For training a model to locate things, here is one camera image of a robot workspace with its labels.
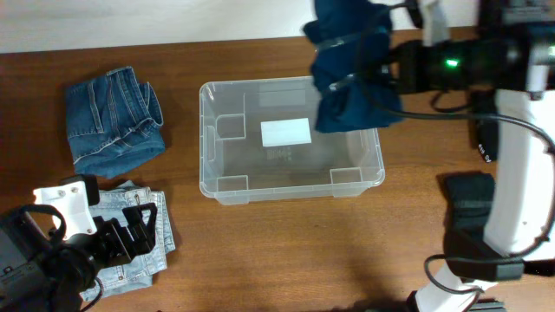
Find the dark blue jeans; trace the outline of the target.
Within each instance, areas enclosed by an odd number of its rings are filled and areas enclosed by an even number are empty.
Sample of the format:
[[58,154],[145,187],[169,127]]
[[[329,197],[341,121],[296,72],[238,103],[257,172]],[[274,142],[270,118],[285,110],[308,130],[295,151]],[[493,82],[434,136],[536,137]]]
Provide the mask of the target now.
[[77,174],[112,179],[166,151],[158,97],[131,67],[66,88],[65,104],[67,140]]

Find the black garment with print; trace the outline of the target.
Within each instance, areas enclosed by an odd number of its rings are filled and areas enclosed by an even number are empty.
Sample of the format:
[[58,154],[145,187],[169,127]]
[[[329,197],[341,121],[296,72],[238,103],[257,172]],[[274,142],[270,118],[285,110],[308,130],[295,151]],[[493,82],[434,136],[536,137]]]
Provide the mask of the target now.
[[[496,114],[494,91],[472,91],[473,114]],[[471,120],[471,141],[486,163],[495,162],[499,151],[499,124],[496,121]]]

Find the teal shirt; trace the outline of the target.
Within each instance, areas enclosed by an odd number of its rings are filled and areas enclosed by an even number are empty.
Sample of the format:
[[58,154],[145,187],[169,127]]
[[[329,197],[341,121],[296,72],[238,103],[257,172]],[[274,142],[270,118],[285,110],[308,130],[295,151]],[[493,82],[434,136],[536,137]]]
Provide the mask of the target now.
[[367,0],[315,0],[317,19],[303,32],[315,46],[310,65],[321,95],[315,129],[339,133],[389,127],[402,100],[384,61],[393,23],[388,5]]

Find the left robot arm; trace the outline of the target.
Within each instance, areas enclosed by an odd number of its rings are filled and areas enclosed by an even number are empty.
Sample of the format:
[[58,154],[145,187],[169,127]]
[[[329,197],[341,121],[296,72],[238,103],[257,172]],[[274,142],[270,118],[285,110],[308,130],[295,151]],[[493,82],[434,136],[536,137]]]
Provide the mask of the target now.
[[24,205],[1,215],[1,310],[86,311],[80,294],[103,287],[100,270],[131,263],[155,246],[157,207],[122,210],[127,226],[115,218],[94,218],[95,234],[65,239],[67,223],[51,205]]

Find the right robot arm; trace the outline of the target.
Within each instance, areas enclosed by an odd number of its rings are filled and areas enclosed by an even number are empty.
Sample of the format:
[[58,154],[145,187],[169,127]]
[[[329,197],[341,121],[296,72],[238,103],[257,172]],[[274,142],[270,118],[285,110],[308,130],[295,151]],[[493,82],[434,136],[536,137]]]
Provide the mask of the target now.
[[483,1],[478,38],[455,42],[440,2],[406,6],[424,35],[398,49],[403,93],[495,89],[499,150],[488,219],[446,232],[443,266],[407,303],[411,311],[468,311],[496,283],[554,273],[553,9],[547,1]]

